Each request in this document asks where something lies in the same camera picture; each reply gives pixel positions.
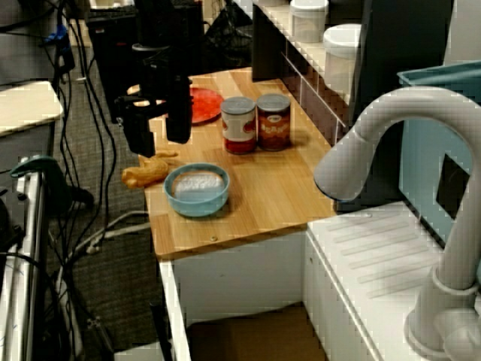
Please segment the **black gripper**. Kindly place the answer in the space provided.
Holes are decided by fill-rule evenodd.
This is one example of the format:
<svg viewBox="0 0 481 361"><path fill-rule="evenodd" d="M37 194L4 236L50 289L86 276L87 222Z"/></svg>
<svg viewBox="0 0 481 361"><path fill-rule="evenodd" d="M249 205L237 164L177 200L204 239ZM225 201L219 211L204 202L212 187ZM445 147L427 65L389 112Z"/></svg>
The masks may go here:
<svg viewBox="0 0 481 361"><path fill-rule="evenodd" d="M134 44L139 90L115 100L131 152L154 155L154 137L149 120L167 116L167 138L185 144L192 130L190 80L179 47L148 47Z"/></svg>

